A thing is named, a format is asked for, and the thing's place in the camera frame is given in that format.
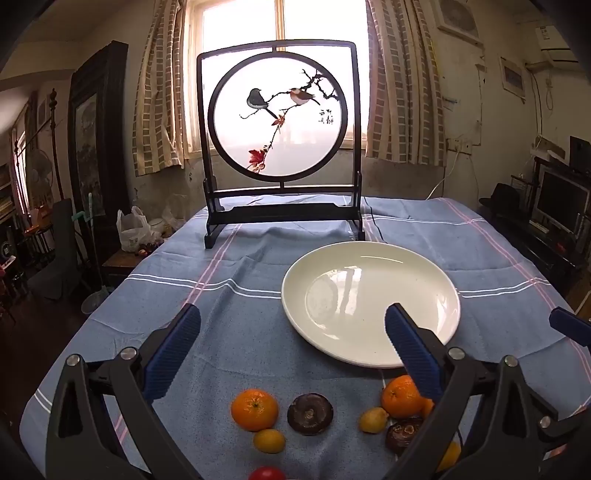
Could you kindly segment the bird painting table screen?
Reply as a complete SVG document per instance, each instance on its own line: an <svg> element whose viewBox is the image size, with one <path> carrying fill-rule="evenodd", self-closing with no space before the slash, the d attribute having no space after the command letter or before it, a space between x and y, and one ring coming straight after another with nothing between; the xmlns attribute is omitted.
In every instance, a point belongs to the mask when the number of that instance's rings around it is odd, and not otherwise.
<svg viewBox="0 0 591 480"><path fill-rule="evenodd" d="M206 248L256 223L345 221L365 237L355 43L225 47L200 53L195 73Z"/></svg>

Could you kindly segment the red cherry tomato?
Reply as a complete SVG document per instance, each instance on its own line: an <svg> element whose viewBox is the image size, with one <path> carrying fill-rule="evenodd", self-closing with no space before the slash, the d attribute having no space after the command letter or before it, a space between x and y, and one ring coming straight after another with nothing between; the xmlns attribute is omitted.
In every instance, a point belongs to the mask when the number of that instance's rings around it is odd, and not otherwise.
<svg viewBox="0 0 591 480"><path fill-rule="evenodd" d="M279 468L263 466L253 470L249 480L287 480L287 476Z"/></svg>

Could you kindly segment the beige checked curtain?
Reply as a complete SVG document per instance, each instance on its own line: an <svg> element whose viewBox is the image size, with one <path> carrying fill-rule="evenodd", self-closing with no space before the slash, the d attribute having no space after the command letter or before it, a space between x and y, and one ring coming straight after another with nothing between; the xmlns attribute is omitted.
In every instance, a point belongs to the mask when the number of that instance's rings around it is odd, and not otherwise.
<svg viewBox="0 0 591 480"><path fill-rule="evenodd" d="M137 177L183 165L182 40L185 3L157 1L143 50L132 125Z"/></svg>
<svg viewBox="0 0 591 480"><path fill-rule="evenodd" d="M367 1L370 104L366 155L443 167L446 135L436 52L419 1Z"/></svg>

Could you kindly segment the left beige checked curtain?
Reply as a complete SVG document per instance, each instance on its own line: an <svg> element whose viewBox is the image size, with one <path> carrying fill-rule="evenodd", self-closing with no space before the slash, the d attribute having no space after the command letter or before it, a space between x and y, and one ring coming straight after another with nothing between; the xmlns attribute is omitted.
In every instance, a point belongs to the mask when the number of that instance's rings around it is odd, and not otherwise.
<svg viewBox="0 0 591 480"><path fill-rule="evenodd" d="M157 1L143 50L132 125L137 177L183 165L182 40L185 3Z"/></svg>

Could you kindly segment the right beige checked curtain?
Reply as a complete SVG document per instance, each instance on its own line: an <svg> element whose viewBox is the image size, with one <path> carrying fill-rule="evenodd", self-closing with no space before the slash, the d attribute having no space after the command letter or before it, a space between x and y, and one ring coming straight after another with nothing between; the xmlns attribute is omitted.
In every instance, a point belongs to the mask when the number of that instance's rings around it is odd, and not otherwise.
<svg viewBox="0 0 591 480"><path fill-rule="evenodd" d="M419 1L367 1L370 104L366 155L443 167L446 135L436 52Z"/></svg>

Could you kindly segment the yellow-green small pear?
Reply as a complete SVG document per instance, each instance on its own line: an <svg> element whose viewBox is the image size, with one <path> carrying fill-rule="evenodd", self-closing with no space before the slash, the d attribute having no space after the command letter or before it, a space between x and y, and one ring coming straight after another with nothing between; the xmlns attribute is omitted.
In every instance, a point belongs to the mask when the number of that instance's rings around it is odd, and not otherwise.
<svg viewBox="0 0 591 480"><path fill-rule="evenodd" d="M367 434L379 434L383 432L389 422L389 414L382 407L374 407L363 412L358 425L360 431Z"/></svg>

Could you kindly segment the dark brown round fruit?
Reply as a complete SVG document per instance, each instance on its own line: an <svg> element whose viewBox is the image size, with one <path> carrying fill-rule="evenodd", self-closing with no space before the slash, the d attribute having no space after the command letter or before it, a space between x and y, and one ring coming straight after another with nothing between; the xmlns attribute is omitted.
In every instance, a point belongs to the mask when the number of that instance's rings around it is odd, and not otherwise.
<svg viewBox="0 0 591 480"><path fill-rule="evenodd" d="M334 407L325 396L307 393L297 396L287 409L287 423L295 432L315 436L331 425Z"/></svg>

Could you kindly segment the small mandarin orange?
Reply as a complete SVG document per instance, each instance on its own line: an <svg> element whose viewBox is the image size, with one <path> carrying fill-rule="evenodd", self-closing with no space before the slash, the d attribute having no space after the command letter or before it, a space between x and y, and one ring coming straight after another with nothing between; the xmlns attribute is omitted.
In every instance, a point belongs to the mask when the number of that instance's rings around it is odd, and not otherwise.
<svg viewBox="0 0 591 480"><path fill-rule="evenodd" d="M231 402L230 413L233 421L243 430L259 432L273 428L280 407L270 393L248 389L240 392Z"/></svg>

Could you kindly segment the white ceramic plate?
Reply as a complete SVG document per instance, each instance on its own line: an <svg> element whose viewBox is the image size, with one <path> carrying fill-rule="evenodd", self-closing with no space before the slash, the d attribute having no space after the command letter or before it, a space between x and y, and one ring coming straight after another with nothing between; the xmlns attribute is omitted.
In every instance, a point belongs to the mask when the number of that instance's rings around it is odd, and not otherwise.
<svg viewBox="0 0 591 480"><path fill-rule="evenodd" d="M426 257L390 244L351 241L305 254L287 270L281 302L294 330L318 350L356 366L400 367L385 314L401 304L448 343L461 303L448 275Z"/></svg>

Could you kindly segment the orange round fruit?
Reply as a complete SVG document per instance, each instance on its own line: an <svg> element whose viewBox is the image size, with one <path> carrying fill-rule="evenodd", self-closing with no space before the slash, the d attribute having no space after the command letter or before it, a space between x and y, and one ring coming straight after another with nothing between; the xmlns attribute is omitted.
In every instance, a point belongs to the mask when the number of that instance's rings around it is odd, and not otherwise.
<svg viewBox="0 0 591 480"><path fill-rule="evenodd" d="M437 469L438 472L443 472L451 469L458 461L462 452L462 448L460 444L456 441L452 441L441 460L439 467Z"/></svg>
<svg viewBox="0 0 591 480"><path fill-rule="evenodd" d="M423 415L424 419L427 419L430 416L434 407L435 407L434 401L426 398L424 401L423 409L422 409L422 415Z"/></svg>

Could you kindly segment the large orange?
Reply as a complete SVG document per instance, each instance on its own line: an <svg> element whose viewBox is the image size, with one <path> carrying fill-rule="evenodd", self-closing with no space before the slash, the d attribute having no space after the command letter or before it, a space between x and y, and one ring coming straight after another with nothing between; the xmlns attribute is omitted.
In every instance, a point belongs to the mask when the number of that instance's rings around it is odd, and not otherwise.
<svg viewBox="0 0 591 480"><path fill-rule="evenodd" d="M426 403L410 375L394 378L381 395L382 408L393 418L421 415Z"/></svg>

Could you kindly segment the black hat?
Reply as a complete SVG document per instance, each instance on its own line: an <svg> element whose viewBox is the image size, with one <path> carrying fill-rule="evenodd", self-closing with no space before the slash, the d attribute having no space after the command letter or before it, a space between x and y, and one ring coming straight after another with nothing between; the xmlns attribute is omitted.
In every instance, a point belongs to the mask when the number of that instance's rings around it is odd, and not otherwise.
<svg viewBox="0 0 591 480"><path fill-rule="evenodd" d="M498 183L490 197L482 197L479 203L497 215L514 215L520 211L521 197L511 185Z"/></svg>

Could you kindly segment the dark framed painting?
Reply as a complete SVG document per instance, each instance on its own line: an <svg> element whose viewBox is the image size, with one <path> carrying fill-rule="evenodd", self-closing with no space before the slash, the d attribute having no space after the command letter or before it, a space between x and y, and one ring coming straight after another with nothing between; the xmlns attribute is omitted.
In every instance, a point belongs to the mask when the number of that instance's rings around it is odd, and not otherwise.
<svg viewBox="0 0 591 480"><path fill-rule="evenodd" d="M76 208L93 200L113 221L129 208L123 148L123 93L128 45L112 41L72 75L68 98L68 161Z"/></svg>

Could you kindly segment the dark mangosteen fruit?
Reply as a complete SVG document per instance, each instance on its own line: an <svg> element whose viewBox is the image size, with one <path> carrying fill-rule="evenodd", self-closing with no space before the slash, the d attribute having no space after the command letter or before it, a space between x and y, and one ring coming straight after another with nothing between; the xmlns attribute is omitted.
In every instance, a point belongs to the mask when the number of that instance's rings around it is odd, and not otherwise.
<svg viewBox="0 0 591 480"><path fill-rule="evenodd" d="M424 420L421 417L411 417L394 420L386 433L386 447L401 456L412 443L421 429Z"/></svg>

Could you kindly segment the small yellow kumquat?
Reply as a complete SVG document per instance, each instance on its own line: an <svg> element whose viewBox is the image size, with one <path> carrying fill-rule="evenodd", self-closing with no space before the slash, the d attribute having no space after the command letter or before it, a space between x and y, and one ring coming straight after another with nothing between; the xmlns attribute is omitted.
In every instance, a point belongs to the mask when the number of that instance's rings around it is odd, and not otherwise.
<svg viewBox="0 0 591 480"><path fill-rule="evenodd" d="M286 438L276 429L264 429L256 432L252 438L253 446L259 452L279 454L286 447Z"/></svg>

